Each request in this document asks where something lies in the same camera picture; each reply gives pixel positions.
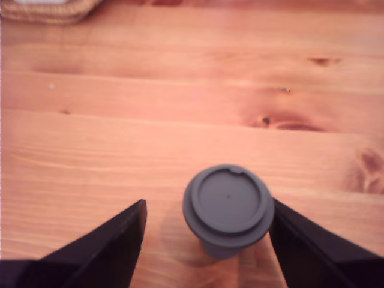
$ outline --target wood grain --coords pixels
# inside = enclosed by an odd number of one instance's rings
[[[7,71],[2,78],[7,97],[1,105],[6,109],[336,133],[384,132],[381,94]]]
[[[383,9],[111,0],[73,26],[2,20],[1,256],[42,257],[144,198],[132,287],[286,287],[268,236],[217,262],[184,223],[187,183],[221,163],[384,255]]]
[[[43,256],[145,198],[149,218],[133,287],[283,287],[267,239],[239,258],[215,263],[183,221],[186,183],[199,169],[221,161],[246,165],[267,181],[275,197],[384,253],[384,198],[330,193],[332,174],[336,182],[343,177],[344,165],[337,163],[348,163],[348,156],[340,153],[369,143],[366,137],[14,111],[4,111],[2,121],[4,258]],[[299,135],[306,145],[290,147]],[[230,137],[237,140],[228,141]],[[326,162],[330,151],[333,161]],[[295,174],[305,178],[300,181]]]

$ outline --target plastic container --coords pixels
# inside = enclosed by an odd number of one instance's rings
[[[216,259],[227,259],[264,237],[273,221],[274,202],[255,174],[225,164],[191,180],[183,213],[203,248]]]

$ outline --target gray lid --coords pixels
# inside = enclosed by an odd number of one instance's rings
[[[192,179],[184,195],[184,217],[203,241],[221,247],[251,245],[268,231],[274,216],[266,185],[235,165],[208,168]]]

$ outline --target table surface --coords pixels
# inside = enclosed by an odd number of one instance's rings
[[[213,261],[181,211],[215,164],[384,254],[384,3],[106,1],[2,20],[1,256],[38,258],[147,200],[132,287],[285,287],[268,237]]]

